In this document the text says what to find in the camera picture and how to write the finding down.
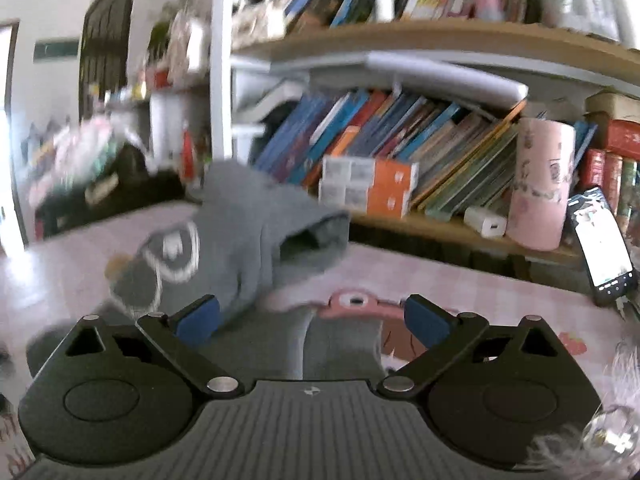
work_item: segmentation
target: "orange and white box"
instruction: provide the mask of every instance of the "orange and white box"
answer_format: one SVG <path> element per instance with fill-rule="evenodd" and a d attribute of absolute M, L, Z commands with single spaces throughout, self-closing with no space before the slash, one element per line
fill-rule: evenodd
<path fill-rule="evenodd" d="M 399 186 L 363 186 L 320 181 L 318 200 L 356 213 L 402 218 L 409 211 L 411 191 Z"/>
<path fill-rule="evenodd" d="M 418 164 L 403 164 L 386 158 L 327 155 L 322 160 L 322 180 L 326 183 L 413 191 L 418 184 Z"/>

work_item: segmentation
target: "silver screw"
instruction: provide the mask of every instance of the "silver screw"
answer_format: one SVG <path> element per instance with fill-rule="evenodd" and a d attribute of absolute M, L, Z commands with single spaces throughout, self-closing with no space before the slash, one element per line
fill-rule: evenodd
<path fill-rule="evenodd" d="M 233 377 L 215 377 L 207 383 L 207 388 L 217 394 L 228 394 L 235 391 L 240 383 Z"/>
<path fill-rule="evenodd" d="M 409 377 L 394 375 L 387 377 L 382 385 L 385 387 L 385 390 L 395 392 L 396 394 L 404 394 L 413 390 L 415 383 Z"/>

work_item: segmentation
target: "gray ribbed panel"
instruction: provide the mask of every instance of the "gray ribbed panel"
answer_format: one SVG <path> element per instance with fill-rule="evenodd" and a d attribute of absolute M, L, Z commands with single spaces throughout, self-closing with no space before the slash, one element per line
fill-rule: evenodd
<path fill-rule="evenodd" d="M 305 390 L 320 388 L 314 396 Z M 496 471 L 450 450 L 407 402 L 363 381 L 261 381 L 209 403 L 164 452 L 127 466 L 74 468 L 40 460 L 22 480 L 549 480 Z"/>

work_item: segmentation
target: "pink bottle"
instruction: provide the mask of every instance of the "pink bottle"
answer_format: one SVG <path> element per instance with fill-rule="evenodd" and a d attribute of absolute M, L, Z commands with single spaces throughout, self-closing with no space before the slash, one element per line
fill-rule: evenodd
<path fill-rule="evenodd" d="M 560 245 L 574 174 L 575 130 L 529 118 L 518 127 L 507 236 L 529 249 L 553 251 Z"/>

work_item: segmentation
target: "phone screen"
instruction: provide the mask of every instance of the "phone screen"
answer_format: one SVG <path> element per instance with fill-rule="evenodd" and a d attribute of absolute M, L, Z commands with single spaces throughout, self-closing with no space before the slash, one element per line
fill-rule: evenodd
<path fill-rule="evenodd" d="M 602 192 L 575 197 L 569 208 L 593 285 L 598 287 L 632 272 L 625 241 Z"/>

